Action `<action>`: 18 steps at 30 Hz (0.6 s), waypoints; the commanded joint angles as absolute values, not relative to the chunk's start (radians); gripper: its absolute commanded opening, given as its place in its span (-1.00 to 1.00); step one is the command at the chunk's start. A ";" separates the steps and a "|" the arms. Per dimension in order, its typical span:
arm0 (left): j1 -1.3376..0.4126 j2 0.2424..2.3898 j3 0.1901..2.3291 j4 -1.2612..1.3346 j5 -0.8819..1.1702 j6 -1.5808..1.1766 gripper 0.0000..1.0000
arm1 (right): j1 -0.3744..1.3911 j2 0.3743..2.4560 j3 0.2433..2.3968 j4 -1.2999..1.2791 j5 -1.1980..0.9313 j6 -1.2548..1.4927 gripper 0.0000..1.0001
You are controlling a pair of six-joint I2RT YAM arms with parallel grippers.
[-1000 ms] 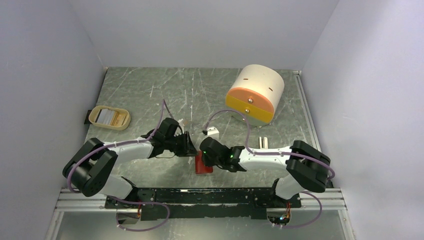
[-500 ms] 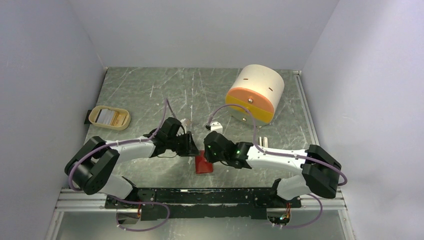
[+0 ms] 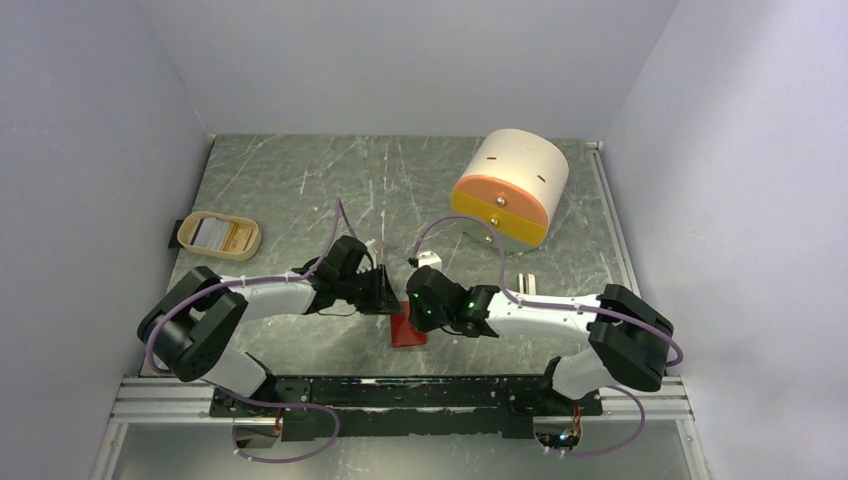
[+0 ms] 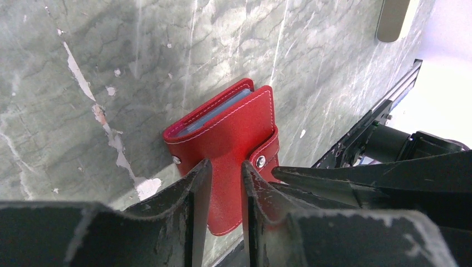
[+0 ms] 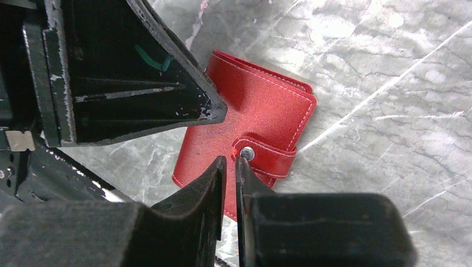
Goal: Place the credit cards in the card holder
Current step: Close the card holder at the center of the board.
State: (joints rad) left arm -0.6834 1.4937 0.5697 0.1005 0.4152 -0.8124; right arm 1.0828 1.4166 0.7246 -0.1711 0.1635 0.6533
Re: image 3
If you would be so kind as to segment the red leather card holder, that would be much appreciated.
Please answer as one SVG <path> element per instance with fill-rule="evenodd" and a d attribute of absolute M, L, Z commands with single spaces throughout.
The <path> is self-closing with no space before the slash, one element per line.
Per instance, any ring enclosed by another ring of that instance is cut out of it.
<path fill-rule="evenodd" d="M 427 343 L 427 335 L 418 331 L 410 321 L 410 304 L 400 302 L 401 310 L 390 315 L 390 339 L 393 348 L 408 348 L 423 346 Z"/>

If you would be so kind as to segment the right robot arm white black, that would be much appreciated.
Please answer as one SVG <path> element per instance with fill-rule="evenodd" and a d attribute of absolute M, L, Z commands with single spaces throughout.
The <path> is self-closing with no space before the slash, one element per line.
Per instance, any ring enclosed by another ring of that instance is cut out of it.
<path fill-rule="evenodd" d="M 600 388 L 656 392 L 665 376 L 673 325 L 622 285 L 600 294 L 521 294 L 495 285 L 464 288 L 429 266 L 406 284 L 409 320 L 419 331 L 450 328 L 470 337 L 531 336 L 573 341 L 579 353 L 554 362 L 539 391 L 550 413 L 565 413 Z"/>

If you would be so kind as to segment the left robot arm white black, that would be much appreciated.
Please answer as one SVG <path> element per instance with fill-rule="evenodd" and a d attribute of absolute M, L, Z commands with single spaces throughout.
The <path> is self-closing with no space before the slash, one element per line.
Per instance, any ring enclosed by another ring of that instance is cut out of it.
<path fill-rule="evenodd" d="M 281 399 L 278 380 L 259 360 L 231 347 L 235 330 L 249 320 L 318 314 L 337 302 L 362 315 L 402 310 L 385 266 L 349 235 L 280 275 L 240 279 L 196 267 L 140 322 L 137 336 L 179 380 L 232 392 L 249 414 L 261 416 Z"/>

